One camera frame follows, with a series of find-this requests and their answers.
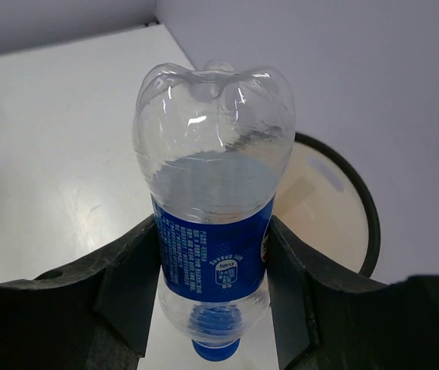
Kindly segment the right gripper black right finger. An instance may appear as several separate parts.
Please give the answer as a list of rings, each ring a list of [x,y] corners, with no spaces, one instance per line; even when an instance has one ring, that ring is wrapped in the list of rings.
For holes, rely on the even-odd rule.
[[[270,223],[268,285],[281,369],[439,369],[439,276],[357,274]]]

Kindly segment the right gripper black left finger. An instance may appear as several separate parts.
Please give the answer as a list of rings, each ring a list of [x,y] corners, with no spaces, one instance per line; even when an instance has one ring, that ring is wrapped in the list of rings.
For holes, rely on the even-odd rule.
[[[117,240],[33,280],[0,284],[0,369],[135,369],[160,272],[148,217]]]

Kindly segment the clear bottle blue label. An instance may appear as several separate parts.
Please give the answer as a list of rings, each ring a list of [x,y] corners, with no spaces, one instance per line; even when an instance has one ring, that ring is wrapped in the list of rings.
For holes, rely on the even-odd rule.
[[[154,209],[160,306],[200,357],[223,361],[268,307],[269,224],[295,139],[292,89],[272,67],[160,64],[140,87],[132,138]]]

